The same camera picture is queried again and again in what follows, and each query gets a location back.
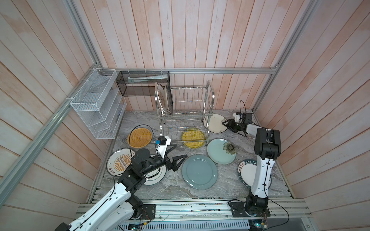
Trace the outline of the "stainless steel dish rack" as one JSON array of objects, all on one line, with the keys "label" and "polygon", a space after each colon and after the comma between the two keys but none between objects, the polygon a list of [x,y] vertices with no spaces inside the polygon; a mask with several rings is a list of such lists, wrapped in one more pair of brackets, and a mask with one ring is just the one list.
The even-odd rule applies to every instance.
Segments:
[{"label": "stainless steel dish rack", "polygon": [[169,136],[172,143],[181,143],[182,133],[198,128],[206,136],[205,146],[210,142],[209,121],[213,115],[215,93],[210,81],[205,86],[171,87],[173,113],[165,114],[155,88],[155,104],[159,118],[160,135]]}]

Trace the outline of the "white plate orange sunburst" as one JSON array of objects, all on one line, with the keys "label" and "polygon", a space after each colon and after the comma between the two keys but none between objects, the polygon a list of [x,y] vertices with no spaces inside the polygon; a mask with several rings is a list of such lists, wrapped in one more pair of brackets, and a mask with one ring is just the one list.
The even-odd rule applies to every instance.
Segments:
[{"label": "white plate orange sunburst", "polygon": [[167,114],[169,111],[168,111],[168,104],[167,104],[167,99],[165,96],[164,87],[159,83],[157,84],[157,96],[158,96],[159,103],[163,109],[163,112]]}]

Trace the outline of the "dark navy plate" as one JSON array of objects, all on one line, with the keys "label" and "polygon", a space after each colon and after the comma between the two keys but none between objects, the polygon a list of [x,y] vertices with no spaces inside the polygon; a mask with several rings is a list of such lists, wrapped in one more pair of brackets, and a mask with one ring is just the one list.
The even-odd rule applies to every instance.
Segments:
[{"label": "dark navy plate", "polygon": [[167,105],[168,105],[168,114],[172,114],[173,113],[173,100],[172,100],[171,86],[169,82],[167,82],[165,86],[165,95],[166,95]]}]

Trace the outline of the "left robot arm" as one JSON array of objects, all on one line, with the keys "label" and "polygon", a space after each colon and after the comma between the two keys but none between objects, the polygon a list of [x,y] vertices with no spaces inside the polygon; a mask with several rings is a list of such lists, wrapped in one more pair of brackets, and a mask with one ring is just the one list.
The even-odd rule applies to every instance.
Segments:
[{"label": "left robot arm", "polygon": [[135,193],[146,182],[145,175],[148,173],[162,166],[173,171],[179,169],[188,156],[175,156],[170,160],[167,154],[176,147],[176,144],[170,145],[170,149],[164,146],[162,154],[156,155],[147,149],[135,151],[131,164],[111,190],[81,217],[70,224],[61,223],[56,230],[110,231],[125,220],[141,216],[144,204]]}]

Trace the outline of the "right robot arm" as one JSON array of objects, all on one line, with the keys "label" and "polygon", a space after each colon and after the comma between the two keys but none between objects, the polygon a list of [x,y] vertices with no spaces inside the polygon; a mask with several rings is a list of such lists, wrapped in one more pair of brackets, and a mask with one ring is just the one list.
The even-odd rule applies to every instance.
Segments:
[{"label": "right robot arm", "polygon": [[240,131],[255,137],[254,152],[257,155],[257,167],[253,185],[246,198],[245,210],[249,216],[264,213],[267,209],[268,180],[276,159],[281,154],[280,131],[271,130],[252,121],[251,113],[235,113],[233,119],[222,122],[232,132]]}]

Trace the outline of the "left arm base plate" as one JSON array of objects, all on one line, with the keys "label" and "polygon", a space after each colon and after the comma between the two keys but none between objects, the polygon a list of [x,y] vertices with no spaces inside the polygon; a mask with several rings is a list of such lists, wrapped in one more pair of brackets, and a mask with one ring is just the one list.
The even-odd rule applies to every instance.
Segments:
[{"label": "left arm base plate", "polygon": [[155,219],[156,204],[144,204],[134,210],[132,219]]}]

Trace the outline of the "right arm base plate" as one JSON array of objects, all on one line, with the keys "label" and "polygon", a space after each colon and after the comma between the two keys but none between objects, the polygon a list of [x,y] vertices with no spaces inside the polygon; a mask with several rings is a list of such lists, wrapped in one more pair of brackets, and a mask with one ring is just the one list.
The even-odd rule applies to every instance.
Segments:
[{"label": "right arm base plate", "polygon": [[256,212],[247,212],[245,209],[245,203],[239,200],[231,200],[228,202],[228,205],[231,209],[232,217],[234,218],[244,218],[244,217],[270,217],[271,213],[267,209],[263,213],[256,213]]}]

